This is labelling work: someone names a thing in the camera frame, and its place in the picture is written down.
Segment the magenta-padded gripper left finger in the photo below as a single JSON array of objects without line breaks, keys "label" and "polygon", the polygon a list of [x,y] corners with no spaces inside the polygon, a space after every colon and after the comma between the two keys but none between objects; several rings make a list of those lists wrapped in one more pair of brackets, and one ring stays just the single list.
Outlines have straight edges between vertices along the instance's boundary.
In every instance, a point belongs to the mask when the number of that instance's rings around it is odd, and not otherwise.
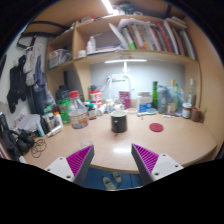
[{"label": "magenta-padded gripper left finger", "polygon": [[90,145],[67,158],[57,158],[46,168],[46,171],[81,186],[93,157],[94,146]]}]

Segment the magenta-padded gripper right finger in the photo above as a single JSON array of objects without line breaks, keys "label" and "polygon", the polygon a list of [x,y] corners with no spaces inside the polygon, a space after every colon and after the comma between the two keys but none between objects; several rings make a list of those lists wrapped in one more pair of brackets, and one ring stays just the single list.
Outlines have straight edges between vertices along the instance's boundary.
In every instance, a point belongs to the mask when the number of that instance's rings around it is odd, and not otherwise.
[{"label": "magenta-padded gripper right finger", "polygon": [[140,172],[142,183],[147,185],[182,169],[168,154],[160,155],[137,144],[132,145],[131,154]]}]

